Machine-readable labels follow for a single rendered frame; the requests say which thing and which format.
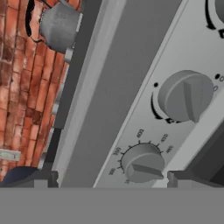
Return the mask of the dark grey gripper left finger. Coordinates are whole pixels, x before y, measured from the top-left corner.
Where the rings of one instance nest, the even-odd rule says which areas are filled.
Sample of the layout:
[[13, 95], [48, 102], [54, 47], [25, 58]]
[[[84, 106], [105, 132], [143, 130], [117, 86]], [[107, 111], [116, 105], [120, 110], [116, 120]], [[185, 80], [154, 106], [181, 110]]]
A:
[[4, 188], [21, 187], [21, 188], [36, 188], [36, 187], [58, 187], [57, 179], [59, 174], [56, 171], [35, 171], [28, 178], [22, 179], [12, 184], [0, 186]]

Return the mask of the large grey stove knob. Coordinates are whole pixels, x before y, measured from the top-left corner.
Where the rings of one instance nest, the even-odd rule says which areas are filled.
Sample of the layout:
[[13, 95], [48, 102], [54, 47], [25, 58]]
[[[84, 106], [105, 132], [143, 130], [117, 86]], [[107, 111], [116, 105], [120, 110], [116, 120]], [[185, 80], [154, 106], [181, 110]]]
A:
[[158, 92], [158, 105], [169, 118], [197, 123], [214, 96], [214, 84], [203, 73], [182, 70], [170, 76]]
[[214, 4], [217, 17], [224, 24], [224, 0], [215, 0]]

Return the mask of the grey oven temperature knob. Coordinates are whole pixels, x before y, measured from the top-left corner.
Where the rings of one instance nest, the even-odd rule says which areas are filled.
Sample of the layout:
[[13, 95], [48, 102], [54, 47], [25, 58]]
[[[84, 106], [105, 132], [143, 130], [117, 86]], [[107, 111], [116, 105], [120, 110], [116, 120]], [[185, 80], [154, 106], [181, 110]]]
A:
[[156, 145], [140, 143], [124, 152], [121, 167], [130, 182], [146, 183], [164, 177], [165, 161]]

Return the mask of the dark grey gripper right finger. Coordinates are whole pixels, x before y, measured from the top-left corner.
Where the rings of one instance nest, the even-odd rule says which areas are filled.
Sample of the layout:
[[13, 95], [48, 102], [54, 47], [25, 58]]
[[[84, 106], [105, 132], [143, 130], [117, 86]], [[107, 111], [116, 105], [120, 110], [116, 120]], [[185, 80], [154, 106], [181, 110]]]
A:
[[167, 178], [168, 188], [223, 188], [223, 185], [203, 180], [187, 171], [168, 171]]

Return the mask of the pale grey wall socket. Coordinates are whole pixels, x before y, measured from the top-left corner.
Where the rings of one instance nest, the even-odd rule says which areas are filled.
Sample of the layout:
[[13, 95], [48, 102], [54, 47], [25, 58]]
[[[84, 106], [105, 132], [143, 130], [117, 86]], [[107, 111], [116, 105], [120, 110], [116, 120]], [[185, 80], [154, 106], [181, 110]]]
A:
[[0, 159], [9, 161], [19, 161], [20, 158], [21, 158], [20, 151], [0, 149]]

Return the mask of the dark blue round object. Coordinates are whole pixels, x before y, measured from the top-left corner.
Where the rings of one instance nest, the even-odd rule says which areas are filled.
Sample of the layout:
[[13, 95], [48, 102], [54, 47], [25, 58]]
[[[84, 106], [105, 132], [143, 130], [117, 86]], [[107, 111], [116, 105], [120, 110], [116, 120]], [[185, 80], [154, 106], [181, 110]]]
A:
[[36, 172], [38, 168], [30, 166], [18, 166], [10, 169], [0, 183], [0, 186], [7, 186], [22, 179], [26, 179]]

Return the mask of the grey stove with hob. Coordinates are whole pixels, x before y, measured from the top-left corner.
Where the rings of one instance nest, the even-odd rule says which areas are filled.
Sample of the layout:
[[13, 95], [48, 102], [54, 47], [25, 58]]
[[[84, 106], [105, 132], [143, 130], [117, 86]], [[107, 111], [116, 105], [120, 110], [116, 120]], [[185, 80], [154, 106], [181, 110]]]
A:
[[[84, 59], [70, 49], [66, 80], [54, 103], [44, 169], [60, 187], [161, 188], [168, 171], [214, 182], [224, 166], [215, 141], [224, 130], [224, 24], [215, 0], [102, 0]], [[158, 92], [191, 70], [213, 82], [213, 99], [197, 123], [172, 120]], [[125, 151], [156, 145], [162, 179], [130, 182]]]

